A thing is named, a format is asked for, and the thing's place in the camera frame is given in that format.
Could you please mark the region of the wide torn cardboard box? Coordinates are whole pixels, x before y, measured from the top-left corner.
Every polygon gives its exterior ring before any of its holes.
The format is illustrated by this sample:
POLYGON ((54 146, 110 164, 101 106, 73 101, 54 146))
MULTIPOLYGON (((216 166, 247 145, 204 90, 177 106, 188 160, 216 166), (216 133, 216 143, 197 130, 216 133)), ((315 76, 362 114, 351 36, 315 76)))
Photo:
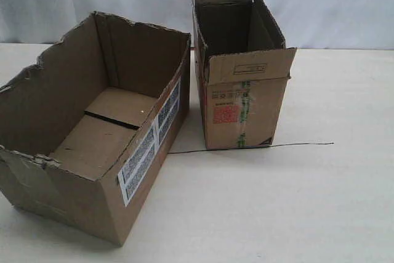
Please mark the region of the wide torn cardboard box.
POLYGON ((1 88, 10 203, 123 245, 188 114, 189 33, 93 12, 1 88))

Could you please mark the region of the tall narrow cardboard box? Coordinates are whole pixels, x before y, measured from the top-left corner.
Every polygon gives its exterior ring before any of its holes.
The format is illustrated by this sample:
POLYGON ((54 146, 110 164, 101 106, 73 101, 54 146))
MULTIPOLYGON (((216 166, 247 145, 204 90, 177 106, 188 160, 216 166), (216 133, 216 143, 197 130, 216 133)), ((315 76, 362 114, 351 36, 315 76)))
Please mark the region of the tall narrow cardboard box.
POLYGON ((264 0, 191 0, 191 9, 206 148, 271 145, 296 48, 264 0))

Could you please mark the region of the thin black line marker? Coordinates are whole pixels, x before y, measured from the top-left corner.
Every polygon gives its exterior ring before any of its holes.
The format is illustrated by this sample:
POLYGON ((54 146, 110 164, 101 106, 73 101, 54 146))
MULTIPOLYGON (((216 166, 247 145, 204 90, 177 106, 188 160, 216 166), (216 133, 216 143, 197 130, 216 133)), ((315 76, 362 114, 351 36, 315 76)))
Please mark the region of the thin black line marker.
POLYGON ((256 147, 241 147, 241 148, 218 148, 218 149, 204 149, 204 150, 187 150, 182 152, 168 152, 169 155, 181 155, 187 153, 200 153, 200 152, 219 152, 229 150, 253 150, 253 149, 266 149, 276 147, 291 147, 291 146, 305 146, 305 145, 334 145, 335 142, 299 142, 299 143, 288 143, 288 144, 276 144, 268 146, 256 146, 256 147))

